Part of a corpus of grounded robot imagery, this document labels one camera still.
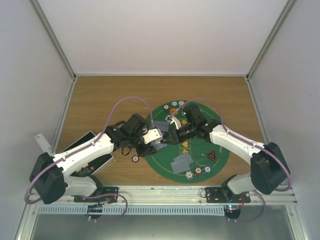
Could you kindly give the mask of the red black chip stack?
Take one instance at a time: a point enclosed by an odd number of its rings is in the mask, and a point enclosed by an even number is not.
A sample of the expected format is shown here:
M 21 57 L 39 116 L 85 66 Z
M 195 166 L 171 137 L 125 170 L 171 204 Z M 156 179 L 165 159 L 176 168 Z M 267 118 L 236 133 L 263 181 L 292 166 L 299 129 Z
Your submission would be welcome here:
M 134 163 L 137 163 L 140 159 L 137 155 L 134 155 L 131 160 L 134 162 Z

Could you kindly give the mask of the dealt card small blind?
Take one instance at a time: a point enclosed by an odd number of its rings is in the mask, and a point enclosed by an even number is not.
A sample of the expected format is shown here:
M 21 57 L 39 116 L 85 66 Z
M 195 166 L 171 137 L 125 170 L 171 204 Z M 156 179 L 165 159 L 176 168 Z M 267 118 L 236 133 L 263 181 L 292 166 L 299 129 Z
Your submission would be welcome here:
M 166 133 L 169 131 L 170 124 L 166 121 L 154 121 L 155 128 L 159 129 L 161 132 Z

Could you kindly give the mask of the dealt cards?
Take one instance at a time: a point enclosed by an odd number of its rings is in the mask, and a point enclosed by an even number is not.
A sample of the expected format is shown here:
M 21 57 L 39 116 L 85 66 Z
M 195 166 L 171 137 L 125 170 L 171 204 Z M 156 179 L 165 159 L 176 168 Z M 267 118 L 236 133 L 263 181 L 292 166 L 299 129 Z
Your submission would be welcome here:
M 185 161 L 186 163 L 188 163 L 188 164 L 191 164 L 191 163 L 194 162 L 193 159 L 192 159 L 192 157 L 190 156 L 190 154 L 189 154 L 188 152 L 185 152 L 185 153 L 183 153 L 183 154 L 175 157 L 173 160 L 174 160 L 175 162 L 176 162 L 176 161 L 179 161 L 179 160 L 184 160 L 184 161 Z

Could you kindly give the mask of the clear acrylic dealer button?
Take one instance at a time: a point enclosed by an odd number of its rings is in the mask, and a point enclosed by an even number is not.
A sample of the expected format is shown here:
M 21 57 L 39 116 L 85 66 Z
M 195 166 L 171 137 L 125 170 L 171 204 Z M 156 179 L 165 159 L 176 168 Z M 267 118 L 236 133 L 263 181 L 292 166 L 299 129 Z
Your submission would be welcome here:
M 198 166 L 205 167 L 207 165 L 207 159 L 206 155 L 199 154 L 194 161 Z

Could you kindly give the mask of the red black triangle all-in marker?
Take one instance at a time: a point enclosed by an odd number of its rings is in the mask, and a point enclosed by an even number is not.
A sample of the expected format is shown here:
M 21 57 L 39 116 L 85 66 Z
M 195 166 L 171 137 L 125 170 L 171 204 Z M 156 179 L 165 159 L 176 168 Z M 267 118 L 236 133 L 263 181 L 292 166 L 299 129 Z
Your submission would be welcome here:
M 213 161 L 215 161 L 215 162 L 217 161 L 217 154 L 216 154 L 216 151 L 215 151 L 215 150 L 207 153 L 206 156 L 207 156 L 209 159 L 211 159 L 211 160 L 213 160 Z

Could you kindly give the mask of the orange big blind button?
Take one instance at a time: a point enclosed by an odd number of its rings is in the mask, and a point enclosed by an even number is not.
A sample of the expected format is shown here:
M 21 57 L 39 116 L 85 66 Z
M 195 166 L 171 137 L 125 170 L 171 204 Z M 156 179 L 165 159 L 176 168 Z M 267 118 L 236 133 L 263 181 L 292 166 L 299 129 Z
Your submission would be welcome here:
M 175 112 L 175 111 L 176 111 L 176 108 L 171 108 L 171 109 L 169 110 L 170 114 L 176 115 L 177 112 Z

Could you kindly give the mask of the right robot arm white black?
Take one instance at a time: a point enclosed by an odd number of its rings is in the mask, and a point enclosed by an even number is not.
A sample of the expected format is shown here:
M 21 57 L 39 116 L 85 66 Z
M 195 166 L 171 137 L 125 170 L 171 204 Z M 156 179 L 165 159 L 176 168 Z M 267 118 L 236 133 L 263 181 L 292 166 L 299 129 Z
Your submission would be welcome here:
M 222 120 L 206 119 L 196 104 L 185 106 L 182 111 L 186 116 L 186 124 L 181 124 L 173 114 L 165 118 L 170 125 L 174 125 L 165 134 L 165 137 L 171 138 L 169 144 L 176 145 L 197 137 L 229 150 L 250 166 L 248 173 L 233 175 L 223 183 L 221 196 L 226 202 L 234 202 L 244 192 L 257 190 L 265 195 L 273 191 L 280 192 L 282 189 L 279 186 L 291 179 L 290 170 L 277 144 L 256 142 L 230 130 Z

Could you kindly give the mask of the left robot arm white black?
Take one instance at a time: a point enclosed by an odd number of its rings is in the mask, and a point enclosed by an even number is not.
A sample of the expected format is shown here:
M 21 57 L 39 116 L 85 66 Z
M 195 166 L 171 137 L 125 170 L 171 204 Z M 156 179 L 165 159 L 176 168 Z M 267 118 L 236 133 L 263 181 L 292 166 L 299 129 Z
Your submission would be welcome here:
M 63 196 L 81 196 L 92 202 L 103 197 L 100 182 L 93 176 L 72 174 L 93 160 L 119 149 L 135 149 L 140 157 L 156 153 L 151 144 L 162 140 L 162 132 L 147 128 L 147 121 L 133 114 L 128 121 L 106 126 L 101 133 L 83 144 L 55 155 L 44 152 L 38 156 L 31 171 L 30 188 L 39 195 L 38 201 L 51 204 Z

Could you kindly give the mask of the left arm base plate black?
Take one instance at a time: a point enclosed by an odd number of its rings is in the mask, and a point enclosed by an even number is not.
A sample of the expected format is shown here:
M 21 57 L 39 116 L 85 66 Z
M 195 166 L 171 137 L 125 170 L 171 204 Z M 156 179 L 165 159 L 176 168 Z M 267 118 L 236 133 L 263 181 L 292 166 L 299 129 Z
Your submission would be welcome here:
M 88 197 L 74 196 L 75 203 L 96 203 L 98 205 L 116 203 L 118 201 L 119 187 L 104 186 L 97 189 L 92 195 Z

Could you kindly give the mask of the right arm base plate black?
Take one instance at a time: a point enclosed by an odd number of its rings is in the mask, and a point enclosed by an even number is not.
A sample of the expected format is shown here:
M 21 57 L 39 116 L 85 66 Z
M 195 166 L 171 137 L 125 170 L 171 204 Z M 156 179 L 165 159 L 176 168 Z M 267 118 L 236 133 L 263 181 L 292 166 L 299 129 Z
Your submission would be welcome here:
M 200 196 L 206 199 L 207 203 L 214 204 L 242 204 L 250 203 L 249 192 L 234 194 L 223 187 L 206 187 L 200 192 Z

